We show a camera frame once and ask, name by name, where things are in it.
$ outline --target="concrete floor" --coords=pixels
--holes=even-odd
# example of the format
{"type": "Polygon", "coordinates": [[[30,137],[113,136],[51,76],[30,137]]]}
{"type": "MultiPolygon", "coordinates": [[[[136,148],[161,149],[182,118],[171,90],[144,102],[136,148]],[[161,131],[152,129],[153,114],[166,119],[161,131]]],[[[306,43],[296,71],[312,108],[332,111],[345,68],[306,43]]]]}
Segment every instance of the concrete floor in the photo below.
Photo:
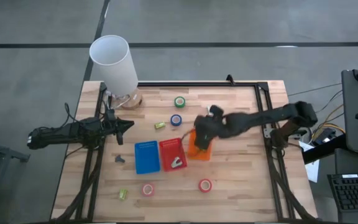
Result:
{"type": "MultiPolygon", "coordinates": [[[[103,0],[0,0],[0,44],[91,43],[103,0]]],[[[358,42],[358,0],[115,0],[102,35],[128,42],[358,42]]],[[[341,81],[358,68],[358,47],[132,49],[139,80],[284,80],[289,95],[341,81]]],[[[58,126],[64,102],[74,113],[88,49],[0,49],[0,144],[31,154],[13,161],[0,190],[0,223],[48,220],[66,146],[31,151],[28,133],[58,126]]],[[[99,80],[95,71],[91,80],[99,80]]],[[[322,108],[340,85],[295,94],[322,108]]],[[[337,98],[319,120],[342,104],[337,98]]],[[[343,117],[334,123],[344,127],[343,117]]],[[[311,184],[319,216],[334,220],[321,161],[311,184]]]]}

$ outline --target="black metal frame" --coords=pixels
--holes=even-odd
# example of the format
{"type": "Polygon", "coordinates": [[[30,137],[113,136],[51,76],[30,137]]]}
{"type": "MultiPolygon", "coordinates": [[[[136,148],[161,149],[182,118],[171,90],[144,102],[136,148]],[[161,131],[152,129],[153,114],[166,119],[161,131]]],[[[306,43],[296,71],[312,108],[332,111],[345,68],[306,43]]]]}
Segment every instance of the black metal frame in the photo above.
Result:
{"type": "MultiPolygon", "coordinates": [[[[156,86],[156,87],[157,86],[228,86],[228,87],[230,87],[230,86],[248,86],[248,87],[253,87],[255,90],[257,106],[258,106],[259,111],[264,110],[263,106],[262,106],[262,97],[261,97],[260,91],[264,92],[265,100],[267,103],[267,109],[268,110],[272,109],[272,101],[270,99],[269,86],[268,86],[267,82],[234,82],[230,75],[227,76],[226,80],[228,80],[228,81],[226,81],[226,82],[225,81],[223,81],[223,82],[140,82],[138,84],[138,86],[139,87],[142,87],[142,86],[156,86]]],[[[98,102],[96,104],[96,109],[95,109],[95,116],[99,116],[99,112],[100,112],[101,105],[102,105],[101,101],[103,99],[103,93],[105,90],[106,90],[106,86],[104,85],[104,83],[101,83],[101,86],[99,88],[98,102]]],[[[276,124],[271,124],[271,125],[273,128],[277,127],[276,124]]],[[[272,149],[271,145],[269,144],[270,140],[268,138],[266,138],[263,134],[262,134],[262,136],[264,138],[264,143],[265,143],[267,164],[269,166],[270,181],[271,181],[271,185],[272,185],[273,199],[275,202],[277,219],[280,221],[280,220],[283,220],[286,218],[283,217],[283,210],[282,210],[282,204],[280,201],[280,193],[278,191],[277,181],[274,178],[272,178],[271,170],[275,169],[274,162],[273,162],[273,156],[272,156],[273,149],[272,149]]],[[[67,208],[67,210],[71,209],[72,212],[69,212],[68,214],[66,214],[66,217],[63,220],[58,220],[60,222],[57,222],[57,223],[91,223],[92,222],[93,215],[94,215],[94,206],[96,203],[96,196],[97,196],[97,191],[98,191],[99,176],[100,176],[100,172],[101,172],[101,162],[102,162],[103,152],[104,152],[104,142],[105,142],[105,139],[103,139],[102,145],[97,149],[98,154],[96,157],[96,163],[94,165],[94,169],[93,169],[92,173],[90,173],[90,169],[91,169],[91,161],[92,161],[92,156],[93,156],[94,151],[91,149],[88,150],[88,153],[86,155],[86,160],[85,160],[83,179],[82,179],[82,183],[81,183],[80,192],[74,199],[73,203],[71,203],[71,205],[67,208]],[[91,185],[92,185],[92,190],[91,190],[91,195],[90,195],[90,200],[89,200],[88,214],[87,214],[86,218],[82,218],[83,205],[85,202],[85,194],[91,185]],[[73,214],[74,210],[76,210],[75,218],[70,220],[69,218],[73,214]]],[[[279,165],[279,169],[280,169],[279,173],[281,175],[281,178],[283,179],[285,185],[287,185],[287,187],[289,188],[287,172],[285,170],[283,154],[281,153],[281,151],[277,151],[277,161],[278,161],[278,165],[279,165]]],[[[287,203],[288,216],[289,216],[288,218],[291,220],[295,219],[293,205],[290,203],[288,198],[285,197],[285,200],[287,203]]],[[[49,221],[49,223],[55,223],[55,222],[56,222],[55,219],[49,221]]]]}

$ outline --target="white cylinder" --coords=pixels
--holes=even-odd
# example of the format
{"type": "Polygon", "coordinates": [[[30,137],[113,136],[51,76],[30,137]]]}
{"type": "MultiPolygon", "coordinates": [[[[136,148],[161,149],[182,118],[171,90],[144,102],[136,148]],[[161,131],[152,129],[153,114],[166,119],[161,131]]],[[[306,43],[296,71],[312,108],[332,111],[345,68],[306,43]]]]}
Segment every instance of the white cylinder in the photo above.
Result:
{"type": "Polygon", "coordinates": [[[92,43],[89,55],[112,94],[124,96],[137,88],[135,66],[124,38],[117,35],[100,37],[92,43]]]}

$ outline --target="blue tape roll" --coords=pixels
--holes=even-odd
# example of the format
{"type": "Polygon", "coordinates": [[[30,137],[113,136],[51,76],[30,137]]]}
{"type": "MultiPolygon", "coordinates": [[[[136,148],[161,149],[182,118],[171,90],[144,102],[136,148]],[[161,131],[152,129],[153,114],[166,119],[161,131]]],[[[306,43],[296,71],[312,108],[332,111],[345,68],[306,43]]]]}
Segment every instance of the blue tape roll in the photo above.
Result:
{"type": "Polygon", "coordinates": [[[179,114],[172,115],[171,124],[173,126],[179,126],[181,124],[181,116],[179,114]]]}

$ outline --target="wooden tabletop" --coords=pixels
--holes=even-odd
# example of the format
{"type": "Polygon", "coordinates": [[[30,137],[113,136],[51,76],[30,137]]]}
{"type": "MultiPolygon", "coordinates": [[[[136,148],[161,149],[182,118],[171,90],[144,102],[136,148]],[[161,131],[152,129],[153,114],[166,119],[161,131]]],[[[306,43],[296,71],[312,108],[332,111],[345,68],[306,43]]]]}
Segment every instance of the wooden tabletop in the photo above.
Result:
{"type": "MultiPolygon", "coordinates": [[[[288,103],[283,81],[267,81],[273,107],[288,103]]],[[[77,119],[94,115],[100,82],[85,82],[77,119]]],[[[206,114],[206,107],[218,105],[225,113],[257,112],[255,90],[252,87],[140,87],[143,102],[136,110],[116,110],[121,119],[135,121],[124,133],[124,145],[115,136],[106,141],[94,222],[256,222],[275,221],[276,213],[270,185],[269,170],[260,127],[230,139],[215,139],[211,160],[187,160],[188,167],[172,172],[161,170],[154,174],[135,172],[134,144],[180,138],[193,127],[198,114],[206,114]],[[176,108],[173,99],[186,98],[184,108],[176,108]],[[179,127],[170,125],[173,114],[181,115],[179,127]],[[164,121],[166,127],[155,130],[154,124],[164,121]],[[120,154],[124,164],[114,162],[120,154]],[[198,190],[198,182],[211,179],[209,193],[198,190]],[[155,195],[144,197],[141,187],[153,183],[155,195]],[[120,201],[120,189],[127,189],[127,199],[120,201]]],[[[68,153],[80,145],[71,144],[68,153]]],[[[183,140],[185,151],[188,137],[183,140]]],[[[302,155],[297,147],[285,149],[290,188],[300,203],[316,217],[316,209],[306,175],[302,155]]],[[[81,185],[86,150],[66,159],[52,218],[58,217],[78,193],[81,185]]],[[[287,214],[284,196],[280,198],[287,214]]],[[[86,198],[84,213],[88,210],[86,198]]]]}

